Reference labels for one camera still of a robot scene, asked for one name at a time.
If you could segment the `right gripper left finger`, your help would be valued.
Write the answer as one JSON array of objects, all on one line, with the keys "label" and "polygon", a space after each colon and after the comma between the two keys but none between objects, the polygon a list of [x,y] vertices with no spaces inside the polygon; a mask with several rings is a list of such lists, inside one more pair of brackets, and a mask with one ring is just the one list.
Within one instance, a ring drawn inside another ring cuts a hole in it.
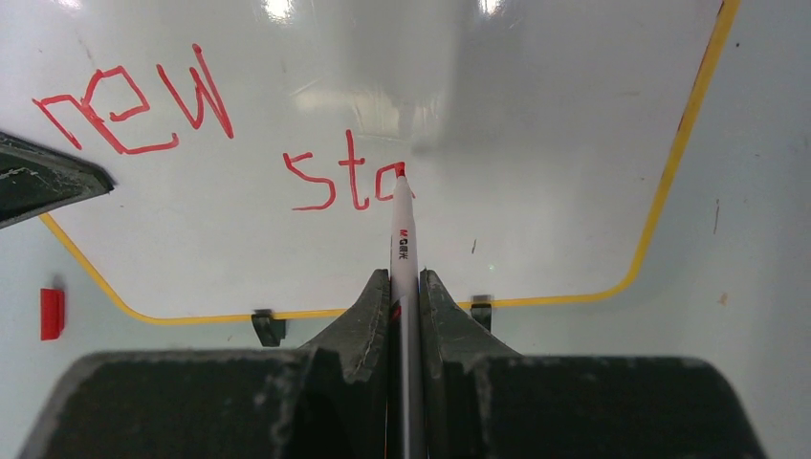
[{"label": "right gripper left finger", "polygon": [[389,276],[296,349],[95,353],[55,385],[24,458],[382,458]]}]

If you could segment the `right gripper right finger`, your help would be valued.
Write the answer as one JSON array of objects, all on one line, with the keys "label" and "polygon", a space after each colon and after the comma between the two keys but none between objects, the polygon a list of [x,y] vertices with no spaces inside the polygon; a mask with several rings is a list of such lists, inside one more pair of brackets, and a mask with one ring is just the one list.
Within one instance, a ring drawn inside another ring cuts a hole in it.
[{"label": "right gripper right finger", "polygon": [[761,458],[734,389],[687,357],[524,356],[420,275],[433,458]]}]

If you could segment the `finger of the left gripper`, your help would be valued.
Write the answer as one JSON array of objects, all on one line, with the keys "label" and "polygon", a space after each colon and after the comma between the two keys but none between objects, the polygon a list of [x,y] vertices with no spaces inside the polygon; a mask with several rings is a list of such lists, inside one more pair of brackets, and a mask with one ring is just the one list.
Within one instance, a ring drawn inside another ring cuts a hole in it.
[{"label": "finger of the left gripper", "polygon": [[114,189],[114,179],[97,164],[1,134],[2,228]]}]

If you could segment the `red marker pen body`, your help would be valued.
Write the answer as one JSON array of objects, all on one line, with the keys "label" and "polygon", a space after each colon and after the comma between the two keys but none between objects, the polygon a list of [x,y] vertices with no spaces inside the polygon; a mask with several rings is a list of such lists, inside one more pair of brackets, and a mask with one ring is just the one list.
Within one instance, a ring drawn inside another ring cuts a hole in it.
[{"label": "red marker pen body", "polygon": [[412,191],[405,168],[395,166],[390,238],[390,458],[425,458],[424,391],[419,320],[419,274]]}]

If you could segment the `red marker cap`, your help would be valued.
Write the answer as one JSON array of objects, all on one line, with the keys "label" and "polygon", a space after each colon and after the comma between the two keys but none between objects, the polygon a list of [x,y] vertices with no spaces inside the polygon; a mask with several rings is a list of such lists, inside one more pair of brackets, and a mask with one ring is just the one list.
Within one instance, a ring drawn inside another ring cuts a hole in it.
[{"label": "red marker cap", "polygon": [[62,289],[40,290],[40,339],[56,340],[65,328],[65,292]]}]

